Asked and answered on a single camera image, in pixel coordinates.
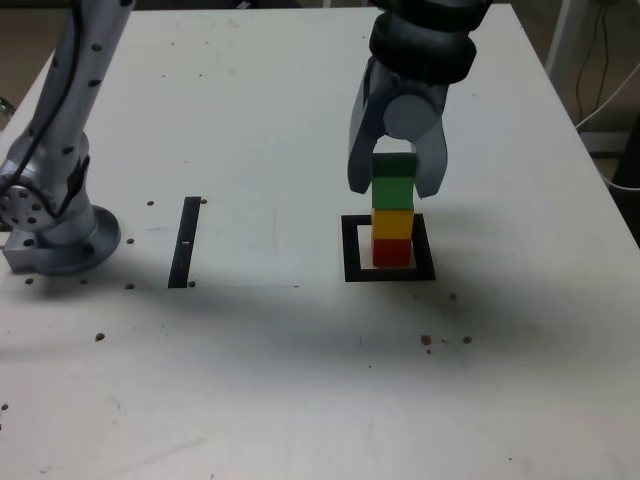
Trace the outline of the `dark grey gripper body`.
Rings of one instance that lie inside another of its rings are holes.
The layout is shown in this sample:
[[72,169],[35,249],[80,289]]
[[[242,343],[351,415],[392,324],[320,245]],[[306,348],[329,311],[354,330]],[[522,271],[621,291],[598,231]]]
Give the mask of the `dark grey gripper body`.
[[412,95],[428,103],[437,116],[442,116],[449,90],[448,84],[431,85],[402,76],[388,76],[379,80],[378,87],[383,90],[378,105],[381,114],[396,98]]

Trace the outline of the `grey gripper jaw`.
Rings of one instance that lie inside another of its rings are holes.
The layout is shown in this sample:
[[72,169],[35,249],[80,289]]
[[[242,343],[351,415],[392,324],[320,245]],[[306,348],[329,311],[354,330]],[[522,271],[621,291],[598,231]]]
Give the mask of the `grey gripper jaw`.
[[351,191],[365,194],[372,178],[377,141],[386,134],[384,112],[395,93],[391,74],[374,57],[367,61],[349,124],[347,179]]
[[386,106],[383,122],[389,137],[408,141],[416,154],[418,196],[436,195],[448,162],[442,111],[420,96],[401,95]]

